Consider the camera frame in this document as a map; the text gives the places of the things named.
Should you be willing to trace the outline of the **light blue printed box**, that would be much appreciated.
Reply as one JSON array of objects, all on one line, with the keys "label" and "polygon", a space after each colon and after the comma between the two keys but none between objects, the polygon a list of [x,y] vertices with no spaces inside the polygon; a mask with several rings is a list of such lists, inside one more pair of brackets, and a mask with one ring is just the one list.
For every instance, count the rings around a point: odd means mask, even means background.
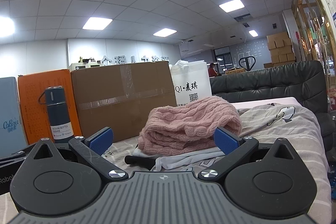
[{"label": "light blue printed box", "polygon": [[27,141],[21,121],[16,78],[1,78],[0,90],[0,154],[8,157],[25,148]]}]

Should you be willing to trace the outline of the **pink knitted sweater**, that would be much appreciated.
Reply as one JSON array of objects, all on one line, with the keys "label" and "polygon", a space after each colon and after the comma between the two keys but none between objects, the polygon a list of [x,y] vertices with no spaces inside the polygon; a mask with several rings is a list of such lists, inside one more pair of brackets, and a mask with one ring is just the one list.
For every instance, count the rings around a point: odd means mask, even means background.
[{"label": "pink knitted sweater", "polygon": [[139,133],[138,149],[146,155],[174,156],[212,148],[219,127],[236,136],[242,131],[236,108],[217,96],[185,106],[157,107]]}]

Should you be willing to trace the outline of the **white cartoon print garment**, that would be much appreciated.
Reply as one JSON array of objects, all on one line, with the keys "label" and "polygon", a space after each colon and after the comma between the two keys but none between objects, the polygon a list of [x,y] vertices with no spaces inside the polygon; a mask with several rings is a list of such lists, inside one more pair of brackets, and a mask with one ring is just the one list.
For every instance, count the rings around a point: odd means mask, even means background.
[{"label": "white cartoon print garment", "polygon": [[317,184],[317,195],[309,215],[318,223],[331,222],[331,186],[321,129],[314,113],[302,106],[266,104],[239,109],[243,136],[260,143],[286,138],[295,148]]}]

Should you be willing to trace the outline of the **brown cardboard box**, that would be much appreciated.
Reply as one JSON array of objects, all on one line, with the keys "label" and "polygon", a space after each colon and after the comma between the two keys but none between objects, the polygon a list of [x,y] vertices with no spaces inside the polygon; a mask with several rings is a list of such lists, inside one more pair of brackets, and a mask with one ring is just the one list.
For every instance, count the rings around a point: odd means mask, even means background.
[{"label": "brown cardboard box", "polygon": [[104,127],[114,141],[138,136],[151,110],[177,105],[167,61],[79,69],[71,77],[85,138]]}]

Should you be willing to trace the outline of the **white folded shirt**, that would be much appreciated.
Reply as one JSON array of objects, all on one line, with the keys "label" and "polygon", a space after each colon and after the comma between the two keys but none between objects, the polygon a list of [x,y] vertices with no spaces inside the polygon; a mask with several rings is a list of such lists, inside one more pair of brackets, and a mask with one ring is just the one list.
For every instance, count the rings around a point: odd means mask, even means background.
[{"label": "white folded shirt", "polygon": [[163,172],[164,170],[192,170],[196,167],[211,166],[217,159],[224,156],[218,147],[183,153],[175,156],[146,155],[136,148],[132,155],[125,157],[129,165],[136,165],[146,168],[152,172]]}]

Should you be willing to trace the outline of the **dark blue vacuum bottle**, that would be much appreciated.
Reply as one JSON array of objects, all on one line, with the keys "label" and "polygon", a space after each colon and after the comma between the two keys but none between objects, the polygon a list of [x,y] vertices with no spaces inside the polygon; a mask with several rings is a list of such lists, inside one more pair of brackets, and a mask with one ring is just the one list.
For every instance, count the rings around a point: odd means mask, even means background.
[{"label": "dark blue vacuum bottle", "polygon": [[46,105],[52,137],[55,143],[68,143],[74,137],[65,91],[62,86],[47,88],[38,99]]}]

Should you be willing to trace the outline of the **white shopping bag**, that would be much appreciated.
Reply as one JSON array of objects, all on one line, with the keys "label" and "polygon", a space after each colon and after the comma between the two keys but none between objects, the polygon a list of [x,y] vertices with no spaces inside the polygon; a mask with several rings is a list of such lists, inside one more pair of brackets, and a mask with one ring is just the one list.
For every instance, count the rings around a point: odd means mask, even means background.
[{"label": "white shopping bag", "polygon": [[207,63],[178,60],[169,65],[177,106],[212,96]]}]

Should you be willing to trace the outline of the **orange cardboard box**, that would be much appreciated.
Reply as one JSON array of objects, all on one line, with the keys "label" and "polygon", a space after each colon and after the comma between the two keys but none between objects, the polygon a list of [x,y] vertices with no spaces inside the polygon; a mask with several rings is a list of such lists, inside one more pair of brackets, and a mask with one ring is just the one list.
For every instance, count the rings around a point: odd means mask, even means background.
[{"label": "orange cardboard box", "polygon": [[33,144],[43,137],[52,138],[47,107],[43,104],[44,99],[40,100],[39,97],[47,88],[54,86],[64,88],[74,135],[81,135],[70,71],[60,69],[33,73],[18,77],[21,115],[29,144]]}]

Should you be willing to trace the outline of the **grey patterned bed sheet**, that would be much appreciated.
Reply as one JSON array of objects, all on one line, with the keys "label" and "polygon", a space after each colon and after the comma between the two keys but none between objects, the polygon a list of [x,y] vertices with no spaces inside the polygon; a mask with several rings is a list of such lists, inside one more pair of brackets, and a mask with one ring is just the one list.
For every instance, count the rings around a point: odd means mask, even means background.
[{"label": "grey patterned bed sheet", "polygon": [[[271,103],[255,103],[254,105],[249,105],[249,104],[243,104],[243,103],[236,103],[236,107],[239,109],[250,109],[256,106],[261,106],[261,105],[266,105],[266,104],[273,104],[276,103],[276,101],[272,101]],[[113,144],[108,151],[104,154],[104,157],[110,161],[119,166],[121,169],[127,171],[127,173],[132,173],[136,170],[143,171],[144,168],[136,165],[129,165],[125,162],[125,157],[132,155],[133,151],[138,148],[138,139],[137,137],[127,139],[125,141],[119,141],[115,144]],[[196,167],[196,164],[193,165],[192,170],[164,170],[163,172],[170,172],[170,171],[193,171],[195,174],[200,173],[202,170],[209,168],[208,167]]]}]

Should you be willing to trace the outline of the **black leather sofa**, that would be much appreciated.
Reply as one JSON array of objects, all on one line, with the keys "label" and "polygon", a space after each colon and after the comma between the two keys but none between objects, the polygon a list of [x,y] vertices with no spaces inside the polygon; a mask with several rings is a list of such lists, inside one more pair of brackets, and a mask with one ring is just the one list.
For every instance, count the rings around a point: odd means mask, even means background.
[{"label": "black leather sofa", "polygon": [[211,92],[230,103],[293,97],[318,119],[326,151],[333,148],[335,121],[330,115],[325,74],[319,61],[301,61],[210,79]]}]

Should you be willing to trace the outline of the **stacked cardboard boxes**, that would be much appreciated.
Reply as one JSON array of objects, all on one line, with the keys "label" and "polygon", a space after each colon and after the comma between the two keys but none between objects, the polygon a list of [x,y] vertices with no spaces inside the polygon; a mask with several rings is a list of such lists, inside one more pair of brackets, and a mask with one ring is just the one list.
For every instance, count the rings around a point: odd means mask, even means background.
[{"label": "stacked cardboard boxes", "polygon": [[278,67],[295,62],[293,44],[287,32],[268,35],[266,38],[271,62],[264,64],[264,68]]}]

